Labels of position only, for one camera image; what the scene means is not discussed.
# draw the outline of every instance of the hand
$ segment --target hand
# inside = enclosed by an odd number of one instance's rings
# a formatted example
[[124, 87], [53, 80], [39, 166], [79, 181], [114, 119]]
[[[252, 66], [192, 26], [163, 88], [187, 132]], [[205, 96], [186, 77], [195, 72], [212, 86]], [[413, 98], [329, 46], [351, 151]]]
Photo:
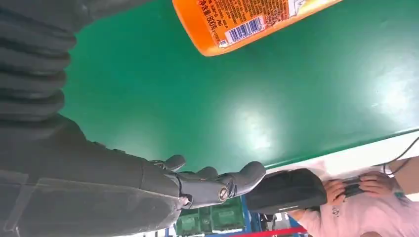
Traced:
[[323, 183], [326, 189], [328, 202], [327, 205], [339, 206], [345, 200], [345, 184], [341, 180], [332, 180]]
[[395, 179], [378, 171], [360, 176], [359, 188], [371, 197], [379, 198], [393, 193], [396, 187]]

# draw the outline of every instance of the green table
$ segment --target green table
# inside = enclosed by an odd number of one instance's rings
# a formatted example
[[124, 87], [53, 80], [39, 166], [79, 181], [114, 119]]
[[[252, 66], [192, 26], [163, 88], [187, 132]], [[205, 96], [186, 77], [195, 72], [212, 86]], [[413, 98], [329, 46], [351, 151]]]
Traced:
[[419, 1], [344, 0], [213, 58], [168, 0], [79, 35], [64, 114], [87, 137], [187, 169], [274, 167], [419, 127]]

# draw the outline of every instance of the metal screw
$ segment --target metal screw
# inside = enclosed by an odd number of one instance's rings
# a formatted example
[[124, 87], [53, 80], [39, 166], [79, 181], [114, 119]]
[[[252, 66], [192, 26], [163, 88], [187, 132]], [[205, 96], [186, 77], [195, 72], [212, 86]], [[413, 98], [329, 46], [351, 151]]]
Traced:
[[219, 192], [220, 201], [225, 201], [228, 198], [228, 189], [227, 187], [222, 187]]

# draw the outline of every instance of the robotic hand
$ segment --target robotic hand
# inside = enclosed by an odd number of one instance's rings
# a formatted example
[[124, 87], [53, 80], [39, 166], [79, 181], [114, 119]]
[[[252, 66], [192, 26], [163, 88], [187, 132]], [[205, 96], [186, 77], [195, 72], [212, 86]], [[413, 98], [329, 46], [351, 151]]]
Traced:
[[185, 163], [183, 156], [174, 155], [165, 162], [153, 160], [151, 163], [162, 169], [172, 171], [169, 177], [177, 179], [180, 197], [183, 198], [183, 209], [194, 209], [224, 203], [250, 192], [263, 179], [266, 170], [260, 162], [248, 163], [237, 173], [218, 175], [213, 167], [205, 167], [198, 171], [174, 173]]

